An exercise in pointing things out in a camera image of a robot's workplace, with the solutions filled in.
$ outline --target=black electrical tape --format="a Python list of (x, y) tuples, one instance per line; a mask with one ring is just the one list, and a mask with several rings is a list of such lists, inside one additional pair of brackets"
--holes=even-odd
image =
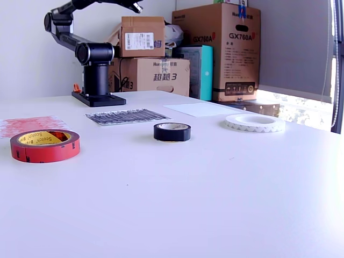
[(181, 142), (191, 139), (191, 126), (178, 123), (154, 125), (154, 139), (165, 142)]

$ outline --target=red clip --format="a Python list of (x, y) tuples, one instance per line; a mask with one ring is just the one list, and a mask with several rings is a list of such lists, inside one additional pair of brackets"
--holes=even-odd
[(81, 93), (81, 89), (79, 88), (79, 85), (77, 83), (74, 83), (74, 92)]

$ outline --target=table surface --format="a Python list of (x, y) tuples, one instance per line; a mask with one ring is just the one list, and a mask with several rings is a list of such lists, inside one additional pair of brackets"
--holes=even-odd
[[(292, 123), (231, 131), (226, 116), (163, 107), (196, 99), (118, 95), (126, 106), (91, 109), (71, 96), (0, 104), (0, 119), (59, 117), (82, 148), (30, 164), (0, 139), (0, 257), (344, 257), (339, 135)], [(153, 139), (157, 122), (100, 127), (84, 115), (139, 108), (191, 125), (192, 139), (167, 144)]]

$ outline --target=white double-sided tape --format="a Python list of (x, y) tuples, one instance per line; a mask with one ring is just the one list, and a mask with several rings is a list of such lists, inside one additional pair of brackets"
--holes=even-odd
[(229, 128), (253, 133), (273, 133), (285, 130), (285, 121), (261, 114), (235, 114), (226, 118)]

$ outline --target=red pattern sheet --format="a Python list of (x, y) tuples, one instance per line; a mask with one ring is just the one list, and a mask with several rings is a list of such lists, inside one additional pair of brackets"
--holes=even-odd
[(51, 129), (70, 130), (62, 120), (55, 116), (0, 120), (0, 139), (12, 138), (28, 131)]

